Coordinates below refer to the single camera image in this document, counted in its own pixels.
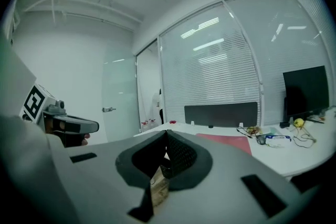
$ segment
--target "yellow ball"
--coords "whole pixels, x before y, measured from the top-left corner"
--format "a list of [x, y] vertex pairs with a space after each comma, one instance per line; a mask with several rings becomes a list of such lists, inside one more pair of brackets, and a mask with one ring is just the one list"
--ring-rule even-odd
[[305, 121], [303, 119], [296, 119], [294, 121], [294, 126], [297, 127], [297, 128], [301, 128], [301, 127], [303, 127], [304, 122]]

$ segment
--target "red mat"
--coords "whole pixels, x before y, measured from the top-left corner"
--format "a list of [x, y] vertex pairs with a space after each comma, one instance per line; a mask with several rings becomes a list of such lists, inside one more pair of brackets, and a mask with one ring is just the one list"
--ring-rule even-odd
[[250, 145], [248, 143], [248, 138], [244, 136], [222, 136], [222, 135], [211, 135], [211, 134], [197, 134], [197, 136], [204, 137], [206, 139], [213, 140], [218, 143], [235, 146], [240, 148], [242, 151], [252, 155]]

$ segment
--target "door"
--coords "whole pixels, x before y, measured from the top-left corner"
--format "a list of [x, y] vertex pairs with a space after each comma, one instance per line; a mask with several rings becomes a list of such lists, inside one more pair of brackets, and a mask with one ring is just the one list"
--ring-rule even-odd
[[109, 142], [130, 138], [139, 133], [139, 108], [135, 56], [127, 46], [107, 48], [103, 65], [102, 108]]

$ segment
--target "black monitor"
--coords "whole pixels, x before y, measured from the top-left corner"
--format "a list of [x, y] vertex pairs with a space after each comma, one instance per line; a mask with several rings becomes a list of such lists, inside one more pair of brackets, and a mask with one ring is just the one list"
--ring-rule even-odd
[[287, 119], [306, 119], [329, 107], [329, 90], [324, 66], [283, 73], [287, 95]]

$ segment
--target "white desk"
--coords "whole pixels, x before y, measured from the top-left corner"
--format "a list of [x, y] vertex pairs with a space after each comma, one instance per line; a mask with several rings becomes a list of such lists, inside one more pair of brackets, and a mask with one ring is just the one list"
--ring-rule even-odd
[[[255, 138], [248, 138], [252, 156], [284, 177], [299, 175], [316, 168], [327, 161], [336, 150], [335, 112], [336, 109], [326, 112], [325, 124], [306, 122], [304, 125], [305, 128], [317, 140], [311, 148], [298, 147], [293, 139], [290, 146], [286, 148], [271, 148], [266, 145], [259, 145]], [[297, 130], [292, 132], [289, 131], [294, 128], [292, 125], [288, 129], [281, 129], [279, 125], [272, 125], [272, 127], [275, 127], [282, 135], [293, 137], [293, 135], [297, 134]], [[210, 129], [206, 126], [191, 126], [185, 123], [165, 123], [138, 135], [162, 130], [173, 130], [192, 135], [203, 133], [242, 136], [242, 134], [236, 131], [236, 128], [214, 127]], [[309, 143], [310, 141], [306, 142], [304, 145], [309, 146]]]

